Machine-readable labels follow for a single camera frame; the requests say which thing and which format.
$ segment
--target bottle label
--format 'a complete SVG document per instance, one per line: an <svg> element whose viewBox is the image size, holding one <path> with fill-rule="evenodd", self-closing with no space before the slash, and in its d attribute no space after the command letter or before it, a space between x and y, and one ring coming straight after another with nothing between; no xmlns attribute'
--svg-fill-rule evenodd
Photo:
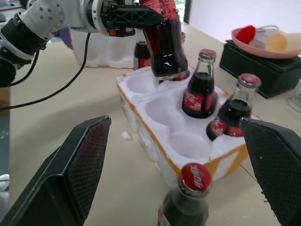
<svg viewBox="0 0 301 226"><path fill-rule="evenodd" d="M140 0L140 3L162 14L164 21L177 19L174 0Z"/></svg>
<svg viewBox="0 0 301 226"><path fill-rule="evenodd" d="M220 117L218 116L211 123L211 131L217 137L222 134L226 134L231 137L242 137L244 135L243 131L239 127L233 127L233 126L228 127L227 124L223 120L221 120Z"/></svg>
<svg viewBox="0 0 301 226"><path fill-rule="evenodd" d="M151 65L151 59L138 59L134 57L134 70Z"/></svg>
<svg viewBox="0 0 301 226"><path fill-rule="evenodd" d="M206 98L206 105L204 107L203 103L205 98ZM212 104L217 99L217 94L214 91L212 94L206 96L205 98L200 95L192 94L188 89L186 89L183 97L184 105L195 112L209 111L210 108L212 107Z"/></svg>
<svg viewBox="0 0 301 226"><path fill-rule="evenodd" d="M163 205L160 207L160 210L159 210L158 226L170 226L170 223L164 216Z"/></svg>

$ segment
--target table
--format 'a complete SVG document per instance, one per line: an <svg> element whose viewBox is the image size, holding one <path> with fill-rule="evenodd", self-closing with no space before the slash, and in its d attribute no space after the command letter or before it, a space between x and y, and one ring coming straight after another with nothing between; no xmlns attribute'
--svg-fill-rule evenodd
<svg viewBox="0 0 301 226"><path fill-rule="evenodd" d="M217 51L215 84L234 90L236 79L218 67L223 44L184 26L189 64L195 66L202 48ZM54 43L40 53L36 69L24 83L12 88L12 104L45 97L64 86L77 72L73 52ZM20 77L28 67L22 69ZM153 226L168 191L154 163L139 144L120 107L115 78L130 70L85 68L63 93L37 105L11 111L11 201L17 199L36 170L77 124L110 115L112 125L103 173L85 226ZM301 115L285 104L288 93L266 100L256 95L253 112L265 121L295 130L301 135ZM129 131L132 141L122 138ZM257 182L250 161L229 176L214 182L208 196L208 226L254 226L279 223Z"/></svg>

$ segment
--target pink plate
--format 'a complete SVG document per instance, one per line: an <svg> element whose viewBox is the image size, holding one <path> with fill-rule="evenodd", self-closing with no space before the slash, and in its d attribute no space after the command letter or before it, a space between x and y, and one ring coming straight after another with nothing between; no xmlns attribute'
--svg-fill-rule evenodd
<svg viewBox="0 0 301 226"><path fill-rule="evenodd" d="M251 53L251 54L259 56L259 57L268 58L268 59L290 59L290 58L293 58L293 57L296 57L299 55L299 53L269 52L269 51L265 51L263 49L255 48L255 47L249 46L247 44L244 44L243 42L236 39L236 36L241 29L242 28L237 28L232 31L232 40L235 45L240 47L245 52Z"/></svg>

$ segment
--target black box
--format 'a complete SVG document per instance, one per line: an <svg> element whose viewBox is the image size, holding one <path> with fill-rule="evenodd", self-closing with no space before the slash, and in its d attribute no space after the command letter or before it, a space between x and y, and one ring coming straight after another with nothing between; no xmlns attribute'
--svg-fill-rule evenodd
<svg viewBox="0 0 301 226"><path fill-rule="evenodd" d="M301 78L301 58L274 60L249 54L237 47L232 40L227 40L220 62L220 67L237 78L242 73L258 76L262 85L259 94L270 98L289 91Z"/></svg>

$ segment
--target white foam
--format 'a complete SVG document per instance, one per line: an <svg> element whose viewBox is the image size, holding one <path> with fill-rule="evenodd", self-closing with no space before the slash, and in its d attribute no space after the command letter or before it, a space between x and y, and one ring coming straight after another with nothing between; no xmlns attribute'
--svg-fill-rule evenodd
<svg viewBox="0 0 301 226"><path fill-rule="evenodd" d="M193 72L194 69L190 68L190 76ZM206 135L207 125L215 118L218 109L227 99L226 94L218 87L215 87L215 91L219 99L213 115L206 119L195 119L182 110L182 97L190 78L180 82L165 81L158 85L151 75L150 68L143 68L117 78L117 81L127 99L163 147L167 158L176 166L181 168L192 161L205 164L245 143L243 137L227 135L222 135L212 142ZM175 181L175 175L170 174L172 168L169 163L138 117L135 118L135 122L130 123L135 124L144 149L155 161L163 177L170 177ZM217 169L214 179L226 174L236 156L237 153L222 160L223 164Z"/></svg>

